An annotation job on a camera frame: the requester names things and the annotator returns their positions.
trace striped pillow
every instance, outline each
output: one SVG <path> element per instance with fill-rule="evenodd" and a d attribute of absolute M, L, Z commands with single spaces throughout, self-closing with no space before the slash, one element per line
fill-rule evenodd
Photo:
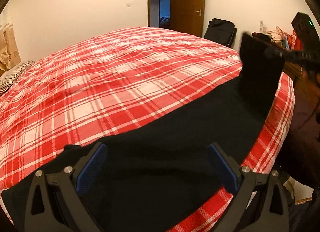
<path fill-rule="evenodd" d="M 0 80 L 0 96 L 5 93 L 22 74 L 35 63 L 32 60 L 22 61 L 5 73 L 4 79 Z"/>

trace door handle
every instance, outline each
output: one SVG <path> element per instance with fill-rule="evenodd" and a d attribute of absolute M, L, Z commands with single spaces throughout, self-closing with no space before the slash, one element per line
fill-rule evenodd
<path fill-rule="evenodd" d="M 200 9 L 199 11 L 195 11 L 196 13 L 199 13 L 199 16 L 202 15 L 202 10 Z"/>

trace plaid blanket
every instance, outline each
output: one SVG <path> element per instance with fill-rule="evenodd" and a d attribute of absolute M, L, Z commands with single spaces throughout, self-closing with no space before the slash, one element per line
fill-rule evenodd
<path fill-rule="evenodd" d="M 141 127 L 203 96 L 238 76 L 241 62 L 236 51 L 202 38 L 128 28 L 70 46 L 31 68 L 0 97 L 0 190 L 52 160 L 66 144 L 84 146 Z M 292 80 L 282 74 L 243 164 L 270 172 L 293 105 Z M 170 231 L 210 230 L 230 200 L 221 188 Z"/>

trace curtain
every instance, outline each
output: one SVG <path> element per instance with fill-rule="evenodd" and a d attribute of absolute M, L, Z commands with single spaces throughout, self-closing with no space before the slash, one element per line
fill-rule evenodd
<path fill-rule="evenodd" d="M 0 14 L 0 69 L 7 71 L 21 61 L 7 8 Z"/>

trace blue gripper pad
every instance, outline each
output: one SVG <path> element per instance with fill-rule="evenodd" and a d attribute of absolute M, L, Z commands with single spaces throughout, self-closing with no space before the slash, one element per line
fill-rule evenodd
<path fill-rule="evenodd" d="M 89 192 L 93 182 L 95 181 L 103 163 L 107 157 L 107 146 L 100 144 L 92 157 L 87 161 L 81 172 L 76 177 L 75 189 L 79 197 Z"/>
<path fill-rule="evenodd" d="M 237 194 L 242 182 L 238 163 L 226 155 L 217 143 L 208 146 L 207 157 L 226 191 L 233 195 Z"/>

